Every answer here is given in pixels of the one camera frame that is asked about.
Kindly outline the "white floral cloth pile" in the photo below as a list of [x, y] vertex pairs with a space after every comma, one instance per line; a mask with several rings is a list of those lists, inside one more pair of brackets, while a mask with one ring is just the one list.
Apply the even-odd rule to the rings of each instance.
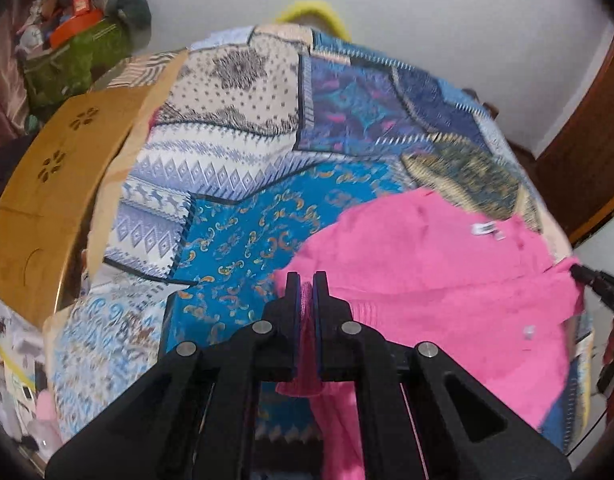
[[62, 446], [40, 330], [0, 299], [0, 423], [46, 464]]

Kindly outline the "wooden carved headboard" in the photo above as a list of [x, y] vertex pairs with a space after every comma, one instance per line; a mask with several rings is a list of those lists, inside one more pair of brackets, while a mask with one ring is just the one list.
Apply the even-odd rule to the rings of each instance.
[[75, 296], [81, 249], [91, 270], [100, 266], [121, 183], [187, 57], [151, 86], [67, 100], [16, 167], [0, 198], [0, 299], [31, 325]]

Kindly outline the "striped pink curtain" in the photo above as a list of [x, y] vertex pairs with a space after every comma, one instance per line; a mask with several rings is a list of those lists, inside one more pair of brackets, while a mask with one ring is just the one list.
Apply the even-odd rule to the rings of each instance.
[[34, 0], [11, 0], [0, 15], [0, 147], [25, 133], [28, 115], [24, 77], [15, 55], [16, 32]]

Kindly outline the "blue patchwork bedspread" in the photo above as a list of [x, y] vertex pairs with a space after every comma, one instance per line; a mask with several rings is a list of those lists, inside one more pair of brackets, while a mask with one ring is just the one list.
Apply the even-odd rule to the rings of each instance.
[[[58, 322], [50, 384], [75, 437], [182, 341], [208, 347], [261, 318], [275, 272], [357, 205], [415, 190], [521, 218], [572, 259], [490, 112], [425, 70], [299, 25], [193, 44], [121, 183], [89, 292]], [[582, 310], [569, 371], [537, 430], [567, 448], [588, 417]]]

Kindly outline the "orange box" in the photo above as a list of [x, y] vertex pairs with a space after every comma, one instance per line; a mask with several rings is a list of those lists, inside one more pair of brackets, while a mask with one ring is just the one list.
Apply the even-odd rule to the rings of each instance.
[[49, 37], [50, 47], [56, 49], [65, 44], [70, 38], [84, 32], [101, 22], [104, 13], [100, 9], [93, 9], [88, 13], [74, 15], [65, 23], [57, 26]]

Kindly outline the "pink knit shirt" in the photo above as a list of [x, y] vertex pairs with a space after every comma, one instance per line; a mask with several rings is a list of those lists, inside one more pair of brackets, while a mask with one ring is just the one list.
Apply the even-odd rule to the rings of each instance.
[[275, 290], [296, 274], [309, 295], [323, 272], [355, 322], [405, 347], [436, 344], [538, 429], [569, 371], [565, 325], [582, 310], [571, 266], [521, 218], [420, 188], [342, 212], [275, 272]]

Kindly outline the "yellow hoop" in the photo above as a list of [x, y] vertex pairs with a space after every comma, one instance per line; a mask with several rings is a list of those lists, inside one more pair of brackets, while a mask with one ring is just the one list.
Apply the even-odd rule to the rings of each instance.
[[318, 22], [337, 39], [351, 41], [350, 33], [342, 18], [323, 0], [296, 0], [275, 18], [275, 22], [279, 24], [298, 24], [305, 20]]

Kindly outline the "brown wooden door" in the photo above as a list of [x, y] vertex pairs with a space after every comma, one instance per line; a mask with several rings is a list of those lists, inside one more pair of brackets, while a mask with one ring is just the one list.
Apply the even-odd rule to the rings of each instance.
[[614, 216], [614, 38], [573, 115], [537, 158], [537, 188], [572, 244]]

